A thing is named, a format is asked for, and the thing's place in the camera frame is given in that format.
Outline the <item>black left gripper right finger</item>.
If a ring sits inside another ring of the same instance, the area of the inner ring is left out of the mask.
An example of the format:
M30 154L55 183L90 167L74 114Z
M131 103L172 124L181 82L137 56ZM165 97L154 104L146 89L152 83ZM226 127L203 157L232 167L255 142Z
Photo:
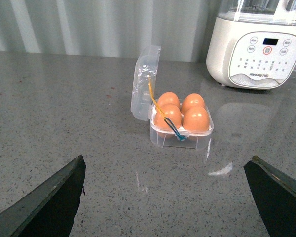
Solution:
M296 180L258 156L253 156L244 170L268 234L296 237Z

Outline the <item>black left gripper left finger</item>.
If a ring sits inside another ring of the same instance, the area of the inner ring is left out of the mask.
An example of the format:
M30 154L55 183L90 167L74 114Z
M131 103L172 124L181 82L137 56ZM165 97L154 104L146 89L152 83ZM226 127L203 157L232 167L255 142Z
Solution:
M68 237L84 193L86 164L77 156L0 213L0 237Z

